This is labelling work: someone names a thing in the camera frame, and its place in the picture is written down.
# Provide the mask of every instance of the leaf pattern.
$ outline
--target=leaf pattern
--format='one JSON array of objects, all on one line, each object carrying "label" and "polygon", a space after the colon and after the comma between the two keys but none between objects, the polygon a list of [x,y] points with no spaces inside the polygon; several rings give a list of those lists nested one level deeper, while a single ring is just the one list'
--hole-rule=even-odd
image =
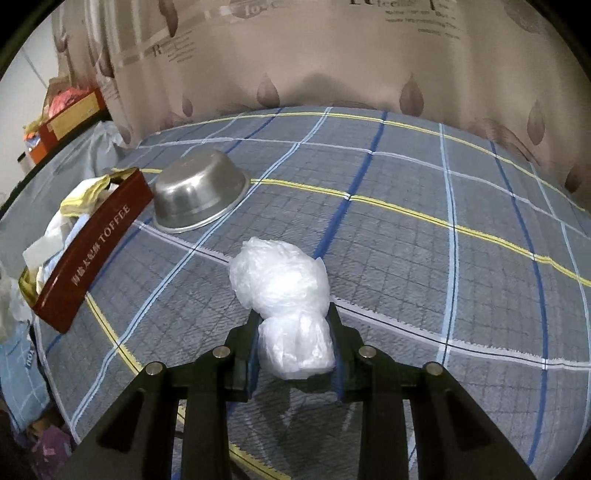
[{"label": "leaf pattern", "polygon": [[189,118],[193,115],[193,104],[191,100],[183,95],[183,113]]},{"label": "leaf pattern", "polygon": [[61,37],[53,38],[53,43],[56,45],[56,50],[58,53],[64,53],[67,50],[68,39],[69,36],[65,32],[61,34]]},{"label": "leaf pattern", "polygon": [[502,0],[507,16],[529,33],[545,34],[544,18],[528,2],[523,0]]},{"label": "leaf pattern", "polygon": [[582,170],[582,166],[576,163],[573,165],[573,168],[570,169],[569,174],[566,176],[566,180],[564,181],[564,188],[567,189],[570,193],[576,192],[581,186],[581,183],[583,182]]},{"label": "leaf pattern", "polygon": [[111,55],[109,55],[109,50],[107,50],[107,48],[104,47],[99,57],[99,70],[105,77],[111,79],[115,78],[113,64],[111,63]]},{"label": "leaf pattern", "polygon": [[527,120],[527,134],[530,136],[530,140],[534,145],[539,145],[544,138],[544,133],[544,114],[542,113],[539,101],[536,100]]},{"label": "leaf pattern", "polygon": [[158,9],[166,20],[170,37],[174,37],[178,28],[178,13],[173,0],[158,0]]},{"label": "leaf pattern", "polygon": [[404,115],[421,116],[425,103],[423,93],[411,74],[410,79],[400,93],[400,111]]},{"label": "leaf pattern", "polygon": [[262,78],[256,90],[256,101],[267,108],[278,108],[281,103],[279,92],[267,74]]}]

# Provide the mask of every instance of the bed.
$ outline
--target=bed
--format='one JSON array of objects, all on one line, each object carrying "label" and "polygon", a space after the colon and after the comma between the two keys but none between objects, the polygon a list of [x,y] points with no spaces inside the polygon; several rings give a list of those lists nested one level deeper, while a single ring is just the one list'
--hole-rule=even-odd
[{"label": "bed", "polygon": [[[70,331],[35,321],[43,370],[77,442],[147,363],[189,362],[245,322],[227,264],[257,236],[322,257],[346,325],[399,362],[444,364],[538,479],[558,473],[589,427],[591,387],[591,217],[566,191],[473,135],[349,108],[184,125],[150,135],[116,166],[137,166],[150,183],[203,144],[251,175],[231,215],[169,235],[154,228],[150,204]],[[4,230],[15,221],[5,216]],[[331,392],[263,372],[228,426],[232,456],[253,478],[356,477],[361,409]]]}]

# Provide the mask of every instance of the plastic bag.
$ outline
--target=plastic bag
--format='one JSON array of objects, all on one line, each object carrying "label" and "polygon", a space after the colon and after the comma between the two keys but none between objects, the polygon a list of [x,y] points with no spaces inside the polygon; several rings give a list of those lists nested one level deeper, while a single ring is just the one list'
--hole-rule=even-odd
[{"label": "plastic bag", "polygon": [[330,289],[321,258],[308,257],[295,245],[252,237],[230,262],[230,282],[244,308],[266,319],[306,309],[323,317]]},{"label": "plastic bag", "polygon": [[10,311],[11,289],[11,278],[0,265],[0,343],[10,338],[16,324]]},{"label": "plastic bag", "polygon": [[230,261],[230,282],[241,305],[254,309],[259,361],[285,380],[305,379],[335,366],[326,319],[330,288],[322,259],[295,245],[256,237]]},{"label": "plastic bag", "polygon": [[335,367],[329,324],[317,312],[298,310],[259,326],[261,366],[284,380],[303,380]]}]

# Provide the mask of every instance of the upside-down metal bowl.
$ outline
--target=upside-down metal bowl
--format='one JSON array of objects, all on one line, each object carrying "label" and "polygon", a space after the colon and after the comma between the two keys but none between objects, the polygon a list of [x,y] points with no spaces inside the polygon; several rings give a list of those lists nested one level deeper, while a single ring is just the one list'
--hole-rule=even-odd
[{"label": "upside-down metal bowl", "polygon": [[197,148],[168,167],[154,183],[156,227],[167,233],[199,228],[232,210],[250,177],[223,152]]}]

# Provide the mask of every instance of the cardboard box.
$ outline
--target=cardboard box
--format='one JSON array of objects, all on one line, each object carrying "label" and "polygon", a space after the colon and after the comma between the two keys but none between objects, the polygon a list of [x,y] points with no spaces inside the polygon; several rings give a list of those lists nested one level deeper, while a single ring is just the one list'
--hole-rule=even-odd
[{"label": "cardboard box", "polygon": [[106,110],[105,100],[98,88],[71,104],[39,127],[40,142],[29,155],[38,164],[69,132],[94,114]]}]

